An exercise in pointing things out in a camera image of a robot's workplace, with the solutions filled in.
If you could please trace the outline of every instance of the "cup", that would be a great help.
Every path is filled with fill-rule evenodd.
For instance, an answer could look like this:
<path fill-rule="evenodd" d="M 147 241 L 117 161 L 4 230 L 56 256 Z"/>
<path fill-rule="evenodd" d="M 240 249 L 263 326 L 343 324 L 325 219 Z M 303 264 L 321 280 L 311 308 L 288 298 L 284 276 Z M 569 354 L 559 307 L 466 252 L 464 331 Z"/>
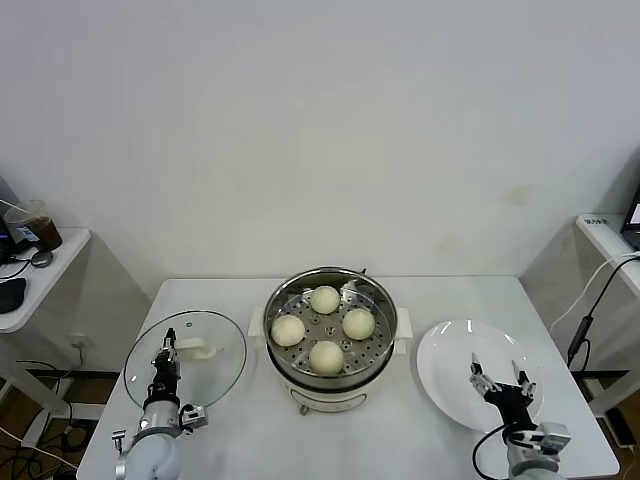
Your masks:
<path fill-rule="evenodd" d="M 4 214 L 4 221 L 24 238 L 38 244 L 41 250 L 52 251 L 62 245 L 62 238 L 42 200 L 21 202 Z"/>

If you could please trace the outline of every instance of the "cable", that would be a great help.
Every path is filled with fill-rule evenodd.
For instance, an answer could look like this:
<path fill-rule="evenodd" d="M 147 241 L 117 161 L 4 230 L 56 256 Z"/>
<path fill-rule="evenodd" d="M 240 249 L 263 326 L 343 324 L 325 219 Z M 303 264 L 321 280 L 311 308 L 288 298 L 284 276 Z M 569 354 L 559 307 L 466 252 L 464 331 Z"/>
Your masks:
<path fill-rule="evenodd" d="M 639 259 L 637 257 L 629 258 L 629 259 L 625 260 L 624 262 L 620 263 L 616 268 L 613 269 L 613 272 L 611 272 L 611 275 L 609 275 L 609 279 L 607 280 L 607 283 L 605 283 L 604 287 L 602 287 L 602 290 L 600 291 L 600 295 L 598 295 L 598 298 L 596 299 L 596 301 L 594 302 L 593 306 L 591 307 L 591 310 L 589 310 L 589 313 L 587 313 L 587 316 L 589 316 L 589 317 L 593 316 L 594 310 L 596 309 L 596 307 L 600 303 L 600 300 L 602 300 L 602 297 L 604 297 L 604 293 L 609 288 L 609 285 L 611 284 L 611 282 L 615 278 L 616 273 L 618 273 L 618 271 L 622 267 L 624 267 L 627 263 L 633 262 L 634 260 L 639 260 Z"/>
<path fill-rule="evenodd" d="M 68 377 L 73 371 L 78 370 L 80 368 L 82 368 L 82 366 L 84 365 L 84 352 L 83 352 L 83 347 L 82 345 L 74 345 L 74 348 L 76 348 L 78 350 L 79 353 L 79 362 L 77 365 L 71 367 L 69 370 L 67 370 L 62 376 L 58 377 L 56 380 L 56 393 L 59 393 L 59 389 L 60 389 L 60 383 L 61 381 Z M 61 373 L 60 370 L 58 370 L 57 368 L 55 368 L 53 365 L 51 365 L 50 363 L 47 362 L 43 362 L 40 360 L 18 360 L 18 363 L 33 363 L 33 364 L 37 364 L 37 365 L 44 365 L 48 368 L 50 368 L 51 370 L 53 370 L 54 372 L 58 372 Z M 93 434 L 93 431 L 95 430 L 95 426 L 91 425 L 90 422 L 78 422 L 78 424 L 74 424 L 73 426 L 71 425 L 72 421 L 73 421 L 73 405 L 70 402 L 66 402 L 69 405 L 69 420 L 67 422 L 67 426 L 65 427 L 64 431 L 60 434 L 57 434 L 49 439 L 46 440 L 40 440 L 38 442 L 38 446 L 42 447 L 43 449 L 45 448 L 57 448 L 62 452 L 62 458 L 57 457 L 53 454 L 49 454 L 44 450 L 41 450 L 40 448 L 36 448 L 33 447 L 33 452 L 31 454 L 31 456 L 29 458 L 26 457 L 22 457 L 19 455 L 19 452 L 21 450 L 26 450 L 27 448 L 32 448 L 32 447 L 27 447 L 27 448 L 23 448 L 21 446 L 18 446 L 16 448 L 12 448 L 12 447 L 7 447 L 4 445 L 0 445 L 0 447 L 6 448 L 8 450 L 13 450 L 14 451 L 14 455 L 12 457 L 9 457 L 8 461 L 12 461 L 11 464 L 11 480 L 17 479 L 20 477 L 20 475 L 26 471 L 27 475 L 30 478 L 40 478 L 42 476 L 42 464 L 41 462 L 36 458 L 36 456 L 38 455 L 38 452 L 44 453 L 45 455 L 50 455 L 54 458 L 56 458 L 57 460 L 59 460 L 60 463 L 57 467 L 54 467 L 51 470 L 56 470 L 56 474 L 59 473 L 60 469 L 64 466 L 64 464 L 71 466 L 72 468 L 76 468 L 73 464 L 67 462 L 64 458 L 64 454 L 66 451 L 68 452 L 78 452 L 81 451 L 82 449 L 84 449 L 88 444 L 89 441 L 91 440 L 91 436 Z M 47 415 L 47 420 L 45 422 L 45 424 L 47 424 L 49 422 L 49 418 L 51 416 L 51 413 L 49 413 Z M 86 432 L 86 434 L 84 435 L 84 437 L 82 438 L 82 440 L 80 442 L 78 442 L 77 444 L 71 444 L 69 442 L 68 439 L 68 435 L 69 433 L 74 429 L 74 428 L 80 428 L 82 430 L 84 430 Z M 12 436 L 9 432 L 7 432 L 4 429 L 0 430 L 3 431 L 4 433 L 6 433 L 9 436 Z M 55 446 L 55 445 L 49 445 L 49 446 L 44 446 L 47 443 L 52 442 L 53 440 L 57 440 L 58 438 L 60 438 L 60 443 L 61 446 Z M 16 469 L 16 461 L 18 459 L 22 459 L 25 460 L 26 463 L 25 465 L 20 468 L 17 472 L 15 471 Z M 40 469 L 40 473 L 36 474 L 35 477 L 32 475 L 31 469 L 32 469 L 32 465 L 36 464 L 36 466 L 39 467 Z"/>
<path fill-rule="evenodd" d="M 9 275 L 8 277 L 0 277 L 0 280 L 9 280 L 10 278 L 17 277 L 22 272 L 24 272 L 30 264 L 31 264 L 31 260 L 25 261 L 24 265 L 20 270 L 18 270 L 16 273 Z"/>
<path fill-rule="evenodd" d="M 498 480 L 497 478 L 491 477 L 489 475 L 486 475 L 484 473 L 482 473 L 480 471 L 480 467 L 478 467 L 478 460 L 477 460 L 477 454 L 478 454 L 478 449 L 480 448 L 480 446 L 486 442 L 489 438 L 491 438 L 491 436 L 495 435 L 496 433 L 498 433 L 500 430 L 504 429 L 507 425 L 500 425 L 497 428 L 494 428 L 493 430 L 491 430 L 489 433 L 487 433 L 484 437 L 482 437 L 480 439 L 480 441 L 478 443 L 476 443 L 476 446 L 473 447 L 473 453 L 471 454 L 471 460 L 473 461 L 473 469 L 476 471 L 476 473 L 480 476 L 480 478 L 483 478 L 484 480 Z"/>
<path fill-rule="evenodd" d="M 596 299 L 596 301 L 591 306 L 591 309 L 589 310 L 589 313 L 587 313 L 584 317 L 582 317 L 582 320 L 580 321 L 580 324 L 578 325 L 578 328 L 576 329 L 576 332 L 573 334 L 573 338 L 571 339 L 571 344 L 569 345 L 569 348 L 567 349 L 567 366 L 571 365 L 571 362 L 573 362 L 573 359 L 576 356 L 576 354 L 578 353 L 578 350 L 580 350 L 580 347 L 582 346 L 582 344 L 586 340 L 587 335 L 589 333 L 589 329 L 591 328 L 591 324 L 593 323 L 593 312 L 595 311 L 596 307 L 598 306 L 598 304 L 600 303 L 600 301 L 604 297 L 604 294 L 606 293 L 607 289 L 609 288 L 609 285 L 611 285 L 611 282 L 613 281 L 613 279 L 616 277 L 616 274 L 627 263 L 633 262 L 635 260 L 640 260 L 640 259 L 638 257 L 629 258 L 627 260 L 624 260 L 616 268 L 613 269 L 613 272 L 611 272 L 611 275 L 609 275 L 609 278 L 607 279 L 606 283 L 604 284 L 604 287 L 602 287 L 602 290 L 600 291 L 600 294 L 598 295 L 598 298 Z"/>
<path fill-rule="evenodd" d="M 35 475 L 35 476 L 31 477 L 31 480 L 38 480 L 39 478 L 44 477 L 45 475 L 53 472 L 54 470 L 58 470 L 58 468 L 59 467 L 55 466 L 55 467 L 50 468 L 49 470 L 45 470 L 44 472 L 39 473 L 38 475 Z"/>
<path fill-rule="evenodd" d="M 622 476 L 622 480 L 627 480 L 627 475 L 629 474 L 631 469 L 635 467 L 636 460 L 638 460 L 638 457 L 636 457 L 636 451 L 633 449 L 633 445 L 630 448 L 631 448 L 631 454 L 633 455 L 633 462 L 631 462 L 631 465 L 629 465 L 629 467 L 625 470 L 624 475 Z"/>
<path fill-rule="evenodd" d="M 21 438 L 16 437 L 14 434 L 12 434 L 12 433 L 10 433 L 10 432 L 7 432 L 7 431 L 6 431 L 4 428 L 2 428 L 2 427 L 0 427 L 0 432 L 4 433 L 5 435 L 8 435 L 9 437 L 13 438 L 13 439 L 14 439 L 15 441 L 17 441 L 17 442 L 22 443 L 22 439 L 21 439 Z M 43 454 L 48 455 L 48 456 L 50 456 L 50 457 L 53 457 L 53 458 L 55 458 L 56 460 L 61 461 L 61 462 L 62 462 L 62 463 L 64 463 L 65 465 L 68 465 L 68 466 L 70 466 L 71 468 L 73 468 L 73 469 L 75 469 L 75 470 L 77 470 L 77 469 L 78 469 L 78 467 L 77 467 L 76 465 L 74 465 L 73 463 L 69 463 L 69 462 L 67 462 L 65 459 L 60 458 L 59 456 L 54 455 L 53 453 L 49 453 L 49 452 L 47 452 L 46 450 L 41 450 L 41 449 L 39 449 L 39 448 L 37 448 L 37 447 L 29 447 L 29 448 L 32 448 L 32 449 L 33 449 L 33 450 L 35 450 L 36 452 L 40 452 L 40 453 L 43 453 Z"/>
<path fill-rule="evenodd" d="M 589 340 L 588 338 L 585 338 L 582 343 L 587 344 L 587 353 L 584 357 L 584 363 L 582 364 L 582 368 L 580 369 L 581 372 L 584 372 L 587 369 L 587 365 L 589 364 L 589 357 L 591 356 L 591 340 Z"/>
<path fill-rule="evenodd" d="M 598 274 L 600 273 L 600 271 L 603 268 L 605 268 L 610 263 L 615 262 L 616 260 L 619 260 L 621 258 L 626 258 L 626 257 L 637 258 L 638 256 L 640 256 L 640 252 L 623 253 L 622 255 L 617 255 L 615 257 L 611 257 L 609 260 L 603 262 L 598 268 L 596 268 L 596 271 L 593 273 L 593 275 L 591 275 L 591 278 L 589 279 L 589 281 L 585 285 L 585 287 L 582 290 L 582 292 L 580 293 L 580 295 L 578 295 L 578 298 L 575 299 L 575 301 L 571 304 L 571 306 L 567 309 L 566 312 L 564 312 L 562 315 L 560 315 L 557 318 L 557 320 L 555 320 L 551 324 L 551 326 L 549 327 L 549 333 L 553 333 L 553 329 L 555 328 L 555 326 L 559 322 L 561 322 L 567 315 L 569 315 L 569 313 L 571 313 L 571 311 L 575 308 L 575 306 L 578 304 L 578 302 L 580 302 L 580 300 L 582 300 L 582 297 L 584 297 L 586 295 L 587 290 L 589 290 L 589 287 L 591 286 L 591 284 L 593 283 L 593 281 L 596 279 L 596 277 L 598 276 Z"/>

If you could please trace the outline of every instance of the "laptop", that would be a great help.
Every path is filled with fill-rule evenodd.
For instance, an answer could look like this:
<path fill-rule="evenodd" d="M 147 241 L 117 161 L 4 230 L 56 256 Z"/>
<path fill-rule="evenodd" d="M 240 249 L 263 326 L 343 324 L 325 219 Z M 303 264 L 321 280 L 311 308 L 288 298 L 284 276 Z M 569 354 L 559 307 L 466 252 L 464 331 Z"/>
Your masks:
<path fill-rule="evenodd" d="M 634 250 L 640 250 L 640 188 L 633 197 L 629 213 L 622 224 L 621 233 Z"/>
<path fill-rule="evenodd" d="M 11 232 L 0 218 L 0 264 L 4 263 L 5 256 L 18 253 L 20 250 Z"/>

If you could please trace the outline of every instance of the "steamed bun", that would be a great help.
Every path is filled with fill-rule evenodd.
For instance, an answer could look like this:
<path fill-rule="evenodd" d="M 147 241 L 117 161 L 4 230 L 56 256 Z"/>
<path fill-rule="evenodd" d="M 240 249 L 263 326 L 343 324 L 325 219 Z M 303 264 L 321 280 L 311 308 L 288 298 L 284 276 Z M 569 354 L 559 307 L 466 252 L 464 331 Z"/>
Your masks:
<path fill-rule="evenodd" d="M 320 375 L 336 375 L 344 366 L 344 353 L 333 342 L 318 342 L 309 353 L 309 362 L 313 371 Z"/>
<path fill-rule="evenodd" d="M 304 338 L 305 327 L 295 315 L 283 315 L 273 321 L 271 338 L 281 347 L 291 347 Z"/>
<path fill-rule="evenodd" d="M 366 308 L 354 308 L 342 320 L 344 334 L 354 340 L 369 338 L 375 326 L 376 321 Z"/>
<path fill-rule="evenodd" d="M 311 292 L 310 303 L 316 312 L 328 315 L 335 312 L 340 305 L 340 294 L 333 287 L 318 287 Z"/>

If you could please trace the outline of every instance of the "glass lid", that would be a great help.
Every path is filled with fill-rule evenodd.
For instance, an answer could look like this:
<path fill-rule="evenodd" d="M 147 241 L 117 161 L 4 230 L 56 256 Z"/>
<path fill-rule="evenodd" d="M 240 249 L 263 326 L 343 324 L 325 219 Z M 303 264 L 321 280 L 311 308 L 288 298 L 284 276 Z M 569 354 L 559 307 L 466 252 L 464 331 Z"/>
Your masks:
<path fill-rule="evenodd" d="M 247 359 L 247 344 L 240 327 L 217 312 L 190 310 L 165 318 L 144 332 L 129 352 L 124 367 L 125 387 L 142 407 L 156 369 L 152 365 L 167 331 L 176 334 L 180 362 L 178 398 L 209 407 L 236 383 Z"/>

